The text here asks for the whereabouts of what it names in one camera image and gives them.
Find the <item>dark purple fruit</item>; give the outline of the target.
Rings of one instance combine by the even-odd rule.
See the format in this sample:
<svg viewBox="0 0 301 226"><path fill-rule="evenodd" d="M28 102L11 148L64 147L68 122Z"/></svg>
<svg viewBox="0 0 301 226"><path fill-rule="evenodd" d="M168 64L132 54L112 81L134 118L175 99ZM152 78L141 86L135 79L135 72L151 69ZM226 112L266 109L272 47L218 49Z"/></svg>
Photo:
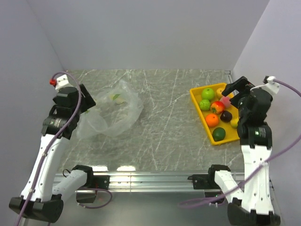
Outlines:
<svg viewBox="0 0 301 226"><path fill-rule="evenodd" d="M222 122L230 122L232 120L232 114L229 111L223 111L220 115Z"/></svg>

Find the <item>red fruit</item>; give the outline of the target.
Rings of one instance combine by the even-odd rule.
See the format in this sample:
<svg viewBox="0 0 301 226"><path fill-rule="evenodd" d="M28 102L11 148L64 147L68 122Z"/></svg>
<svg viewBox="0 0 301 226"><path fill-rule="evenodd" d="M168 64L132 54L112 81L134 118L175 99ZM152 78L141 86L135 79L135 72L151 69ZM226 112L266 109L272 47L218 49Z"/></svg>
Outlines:
<svg viewBox="0 0 301 226"><path fill-rule="evenodd" d="M211 103L210 111L214 114L221 114L225 110L225 105L221 101L214 101Z"/></svg>

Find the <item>green fruit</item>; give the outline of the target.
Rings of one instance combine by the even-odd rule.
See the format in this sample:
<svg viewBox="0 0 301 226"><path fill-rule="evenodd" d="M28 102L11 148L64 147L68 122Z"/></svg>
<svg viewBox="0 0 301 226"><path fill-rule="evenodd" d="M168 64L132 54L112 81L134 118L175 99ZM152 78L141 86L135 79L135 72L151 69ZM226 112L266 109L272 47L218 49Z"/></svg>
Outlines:
<svg viewBox="0 0 301 226"><path fill-rule="evenodd" d="M199 108L201 111L209 111L211 108L211 102L208 99L203 99L199 102Z"/></svg>

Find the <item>clear plastic bag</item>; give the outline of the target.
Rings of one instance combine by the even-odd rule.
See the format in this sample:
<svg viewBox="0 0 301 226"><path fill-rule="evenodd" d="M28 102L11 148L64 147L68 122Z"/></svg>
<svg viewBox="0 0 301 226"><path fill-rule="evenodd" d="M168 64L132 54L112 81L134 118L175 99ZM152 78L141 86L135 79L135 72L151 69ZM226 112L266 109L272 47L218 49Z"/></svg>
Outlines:
<svg viewBox="0 0 301 226"><path fill-rule="evenodd" d="M100 92L94 100L96 105L81 114L76 131L78 139L99 134L116 137L129 130L143 110L138 93L124 80Z"/></svg>

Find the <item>dark green vegetable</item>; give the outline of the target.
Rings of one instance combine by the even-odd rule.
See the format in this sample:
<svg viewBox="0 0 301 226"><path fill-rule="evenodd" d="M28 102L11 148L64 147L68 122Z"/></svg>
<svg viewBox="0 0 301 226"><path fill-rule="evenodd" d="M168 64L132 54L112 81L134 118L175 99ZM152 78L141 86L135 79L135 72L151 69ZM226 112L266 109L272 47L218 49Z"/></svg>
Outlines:
<svg viewBox="0 0 301 226"><path fill-rule="evenodd" d="M212 137L215 142L222 141L226 137L226 131L224 128L217 127L212 132Z"/></svg>

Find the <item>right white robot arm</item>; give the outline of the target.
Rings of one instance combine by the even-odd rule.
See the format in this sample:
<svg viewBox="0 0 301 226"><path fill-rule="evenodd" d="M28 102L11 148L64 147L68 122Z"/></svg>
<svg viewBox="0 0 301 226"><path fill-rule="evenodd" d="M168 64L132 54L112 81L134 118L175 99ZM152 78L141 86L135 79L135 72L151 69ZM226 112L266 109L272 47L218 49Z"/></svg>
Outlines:
<svg viewBox="0 0 301 226"><path fill-rule="evenodd" d="M274 76L266 76L262 85L255 86L242 76L226 85L222 94L227 96L232 91L237 91L230 103L238 109L237 133L245 179L238 184L229 167L212 165L207 182L212 188L221 188L232 226L278 226L281 218L274 211L269 185L272 131L265 119L279 84Z"/></svg>

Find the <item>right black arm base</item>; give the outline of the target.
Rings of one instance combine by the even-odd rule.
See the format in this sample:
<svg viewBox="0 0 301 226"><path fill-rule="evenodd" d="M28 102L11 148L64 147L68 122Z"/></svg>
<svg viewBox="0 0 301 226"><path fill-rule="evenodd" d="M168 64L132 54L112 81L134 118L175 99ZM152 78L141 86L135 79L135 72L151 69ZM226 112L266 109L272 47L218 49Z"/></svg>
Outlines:
<svg viewBox="0 0 301 226"><path fill-rule="evenodd" d="M237 187L231 172L220 170L206 175L194 174L189 176L189 179L193 181L195 190L217 189L219 192L214 196L187 200L182 203L183 207L191 209L207 204L219 206L225 201L240 206L241 193L238 190L230 193L233 188Z"/></svg>

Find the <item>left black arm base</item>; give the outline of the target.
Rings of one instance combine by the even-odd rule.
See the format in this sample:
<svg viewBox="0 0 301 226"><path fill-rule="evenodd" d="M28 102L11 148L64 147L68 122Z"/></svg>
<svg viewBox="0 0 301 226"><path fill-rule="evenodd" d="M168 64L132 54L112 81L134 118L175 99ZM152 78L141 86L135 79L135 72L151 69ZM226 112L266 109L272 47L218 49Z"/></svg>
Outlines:
<svg viewBox="0 0 301 226"><path fill-rule="evenodd" d="M83 185L76 191L77 203L107 205L112 201L109 182L108 175L94 176L90 184Z"/></svg>

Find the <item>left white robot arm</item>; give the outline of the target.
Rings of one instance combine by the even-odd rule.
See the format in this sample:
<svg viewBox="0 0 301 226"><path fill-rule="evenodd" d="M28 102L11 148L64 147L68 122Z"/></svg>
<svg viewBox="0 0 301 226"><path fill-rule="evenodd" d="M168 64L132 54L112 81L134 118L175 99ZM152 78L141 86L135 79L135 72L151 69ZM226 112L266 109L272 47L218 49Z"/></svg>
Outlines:
<svg viewBox="0 0 301 226"><path fill-rule="evenodd" d="M59 89L54 105L42 126L40 150L30 178L20 196L12 197L9 208L23 218L55 223L64 203L79 188L90 189L95 183L93 169L77 165L56 186L53 185L62 153L69 144L81 113L95 106L83 84L80 90L69 86Z"/></svg>

